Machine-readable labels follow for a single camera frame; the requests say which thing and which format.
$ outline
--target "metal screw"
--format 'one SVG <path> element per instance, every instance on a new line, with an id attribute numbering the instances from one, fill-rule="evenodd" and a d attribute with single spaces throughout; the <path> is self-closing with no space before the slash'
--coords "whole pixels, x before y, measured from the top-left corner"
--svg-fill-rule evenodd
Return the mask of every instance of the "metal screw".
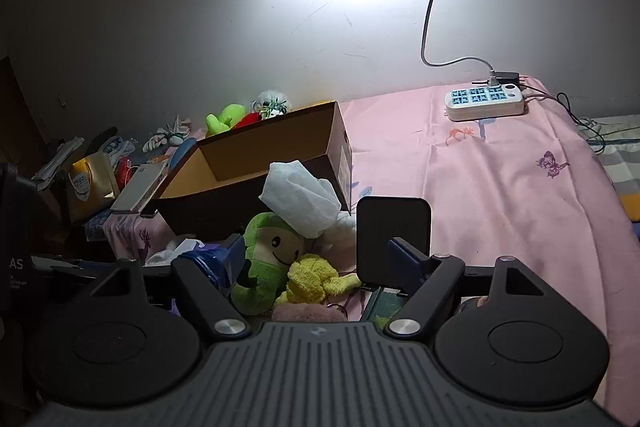
<path id="1" fill-rule="evenodd" d="M 396 335 L 412 335 L 420 331 L 420 323 L 413 319 L 396 319 L 391 321 L 389 329 Z"/>
<path id="2" fill-rule="evenodd" d="M 213 325 L 220 335 L 237 335 L 246 329 L 246 324 L 238 319 L 222 319 Z"/>

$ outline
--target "ridged gray surface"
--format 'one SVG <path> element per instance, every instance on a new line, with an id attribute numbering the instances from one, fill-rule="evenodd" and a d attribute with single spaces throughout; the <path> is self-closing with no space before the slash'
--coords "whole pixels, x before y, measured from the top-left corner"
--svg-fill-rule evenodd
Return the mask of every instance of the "ridged gray surface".
<path id="1" fill-rule="evenodd" d="M 266 323 L 218 344 L 195 375 L 143 405 L 111 411 L 47 405 L 31 427 L 614 426 L 590 402 L 554 412 L 501 410 L 453 386 L 420 344 L 371 323 Z"/>

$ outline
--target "plug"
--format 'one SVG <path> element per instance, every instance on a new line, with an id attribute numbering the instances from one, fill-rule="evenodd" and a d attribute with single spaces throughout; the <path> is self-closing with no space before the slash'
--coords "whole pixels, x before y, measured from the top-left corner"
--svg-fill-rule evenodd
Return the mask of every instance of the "plug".
<path id="1" fill-rule="evenodd" d="M 499 84 L 515 84 L 520 85 L 520 74 L 514 71 L 496 71 L 495 79 Z"/>

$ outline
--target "power strip socket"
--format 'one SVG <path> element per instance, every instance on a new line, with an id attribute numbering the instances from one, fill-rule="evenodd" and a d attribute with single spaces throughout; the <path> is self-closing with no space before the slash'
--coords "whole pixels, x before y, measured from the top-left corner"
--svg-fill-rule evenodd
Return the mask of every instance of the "power strip socket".
<path id="1" fill-rule="evenodd" d="M 515 84 L 449 91 L 444 97 L 449 120 L 479 120 L 524 113 L 524 98 Z"/>

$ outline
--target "brown box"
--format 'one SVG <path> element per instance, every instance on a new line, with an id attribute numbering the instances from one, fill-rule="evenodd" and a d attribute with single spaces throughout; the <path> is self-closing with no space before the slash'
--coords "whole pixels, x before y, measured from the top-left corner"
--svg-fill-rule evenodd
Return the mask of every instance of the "brown box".
<path id="1" fill-rule="evenodd" d="M 268 211 L 258 196 L 272 162 L 300 160 L 351 208 L 351 148 L 336 102 L 292 111 L 199 142 L 149 201 L 177 234 L 224 239 Z"/>

